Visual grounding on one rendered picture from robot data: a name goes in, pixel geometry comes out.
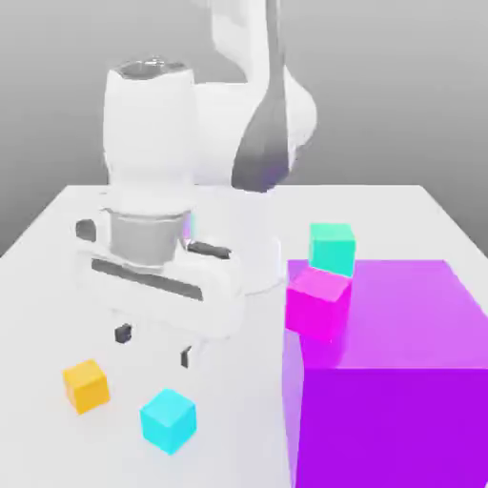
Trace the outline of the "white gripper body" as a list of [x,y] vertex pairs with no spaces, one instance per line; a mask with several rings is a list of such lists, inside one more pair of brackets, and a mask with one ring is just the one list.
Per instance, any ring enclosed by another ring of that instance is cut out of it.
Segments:
[[75,275],[80,288],[109,309],[188,335],[226,338],[242,324],[242,273],[233,255],[221,259],[178,246],[173,260],[144,266],[102,246],[81,246]]

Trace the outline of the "small cyan cube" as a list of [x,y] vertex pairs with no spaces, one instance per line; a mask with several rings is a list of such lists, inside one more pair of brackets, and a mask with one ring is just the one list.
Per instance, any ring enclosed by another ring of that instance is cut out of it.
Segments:
[[139,410],[142,436],[168,455],[195,433],[196,406],[173,389],[164,389]]

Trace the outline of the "small orange cube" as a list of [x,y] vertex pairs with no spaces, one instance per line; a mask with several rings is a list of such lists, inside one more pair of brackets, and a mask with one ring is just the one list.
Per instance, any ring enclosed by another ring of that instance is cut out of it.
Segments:
[[64,370],[63,381],[67,397],[79,415],[110,400],[107,377],[93,359]]

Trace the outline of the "small magenta cube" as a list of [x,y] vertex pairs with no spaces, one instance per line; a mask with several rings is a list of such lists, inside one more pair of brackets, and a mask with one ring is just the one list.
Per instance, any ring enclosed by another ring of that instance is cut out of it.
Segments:
[[332,340],[345,327],[353,280],[308,264],[289,274],[285,326],[319,341]]

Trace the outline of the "small teal cube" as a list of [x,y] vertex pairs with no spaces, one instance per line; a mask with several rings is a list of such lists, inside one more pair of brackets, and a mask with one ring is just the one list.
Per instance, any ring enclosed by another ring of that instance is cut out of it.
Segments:
[[352,277],[356,259],[356,238],[346,223],[311,223],[308,261],[313,268]]

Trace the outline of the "large purple box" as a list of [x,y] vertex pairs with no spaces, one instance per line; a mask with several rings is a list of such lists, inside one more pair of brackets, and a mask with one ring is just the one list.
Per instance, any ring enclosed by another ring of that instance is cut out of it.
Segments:
[[286,331],[293,488],[485,488],[488,315],[442,260],[360,260],[349,321]]

